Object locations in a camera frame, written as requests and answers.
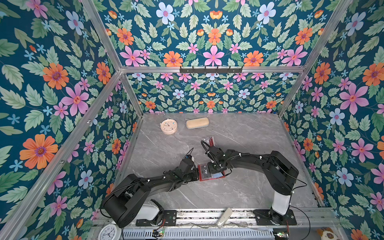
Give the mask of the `dark grey credit card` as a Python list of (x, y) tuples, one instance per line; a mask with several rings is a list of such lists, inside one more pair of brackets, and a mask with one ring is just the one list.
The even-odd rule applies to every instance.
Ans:
[(200, 166), (200, 173), (201, 173), (201, 179), (202, 180), (209, 179), (212, 176), (210, 173), (208, 165), (201, 165)]

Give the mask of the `red card holder wallet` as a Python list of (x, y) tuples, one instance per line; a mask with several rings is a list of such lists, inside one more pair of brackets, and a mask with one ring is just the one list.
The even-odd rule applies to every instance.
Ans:
[(198, 170), (199, 170), (199, 181), (201, 182), (221, 179), (225, 177), (225, 174), (223, 174), (223, 172), (215, 173), (215, 174), (211, 173), (208, 167), (208, 164), (198, 165)]

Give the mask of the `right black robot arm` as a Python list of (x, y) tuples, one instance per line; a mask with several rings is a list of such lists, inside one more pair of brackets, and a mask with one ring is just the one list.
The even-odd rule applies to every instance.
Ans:
[(201, 141), (201, 144), (211, 160), (199, 166), (201, 179), (207, 174), (210, 174), (212, 179), (225, 178), (235, 168), (263, 173), (274, 190), (274, 199), (269, 210), (254, 210), (255, 216), (274, 225), (284, 224), (288, 220), (291, 197), (299, 171), (287, 158), (278, 151), (257, 155), (235, 150), (224, 152), (205, 141)]

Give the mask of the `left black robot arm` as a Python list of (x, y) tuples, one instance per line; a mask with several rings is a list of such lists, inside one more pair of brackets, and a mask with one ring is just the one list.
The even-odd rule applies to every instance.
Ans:
[(101, 208), (123, 228), (135, 219), (148, 197), (174, 191), (198, 180), (198, 168), (192, 155), (188, 154), (178, 167), (161, 176), (139, 178), (135, 174), (128, 175), (104, 198)]

